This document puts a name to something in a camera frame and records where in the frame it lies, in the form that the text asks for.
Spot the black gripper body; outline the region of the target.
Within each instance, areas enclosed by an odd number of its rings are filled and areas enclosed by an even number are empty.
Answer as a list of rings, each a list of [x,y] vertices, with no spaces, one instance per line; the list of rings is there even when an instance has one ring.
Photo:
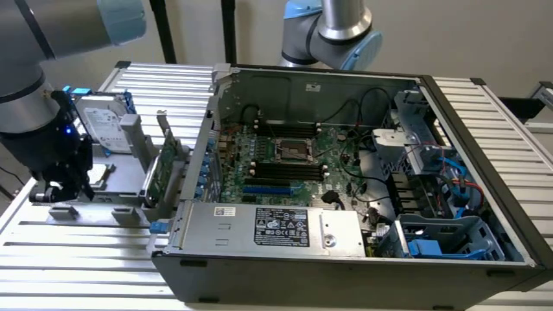
[[[30,175],[46,183],[76,183],[81,188],[80,136],[70,124],[49,124],[25,133],[1,133],[1,144]]]

